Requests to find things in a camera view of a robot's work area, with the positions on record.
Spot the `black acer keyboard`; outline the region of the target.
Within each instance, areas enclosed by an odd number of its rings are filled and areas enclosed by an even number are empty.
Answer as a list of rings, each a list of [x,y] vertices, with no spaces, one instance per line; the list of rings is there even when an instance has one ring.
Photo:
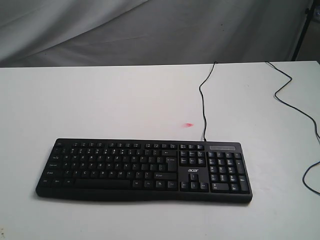
[[[253,198],[242,146],[216,141],[59,138],[35,191],[104,202]]]

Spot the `red mark on table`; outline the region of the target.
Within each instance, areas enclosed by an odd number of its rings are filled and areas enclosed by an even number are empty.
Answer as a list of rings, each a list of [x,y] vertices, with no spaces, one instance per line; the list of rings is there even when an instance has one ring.
[[[182,125],[183,128],[190,128],[190,127],[193,127],[194,125],[192,123],[184,123]]]

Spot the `grey backdrop cloth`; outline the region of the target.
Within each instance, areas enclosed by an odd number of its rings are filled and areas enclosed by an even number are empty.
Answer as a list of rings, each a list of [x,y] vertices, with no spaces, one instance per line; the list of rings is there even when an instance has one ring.
[[[3,0],[2,67],[279,62],[310,0]]]

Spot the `black tripod stand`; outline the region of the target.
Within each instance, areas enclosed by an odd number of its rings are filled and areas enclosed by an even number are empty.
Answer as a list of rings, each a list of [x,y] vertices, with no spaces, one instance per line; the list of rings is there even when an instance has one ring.
[[[316,0],[313,0],[311,5],[304,10],[304,14],[306,15],[306,18],[305,18],[305,22],[304,22],[303,28],[301,30],[300,36],[298,38],[296,47],[295,47],[294,52],[293,52],[292,57],[291,57],[291,61],[292,62],[297,60],[297,57],[299,55],[301,46],[303,44],[305,35],[306,35],[307,30],[309,28],[310,22],[311,22],[311,20],[313,18],[314,10],[315,10],[315,7],[316,7],[316,2],[317,2]]]

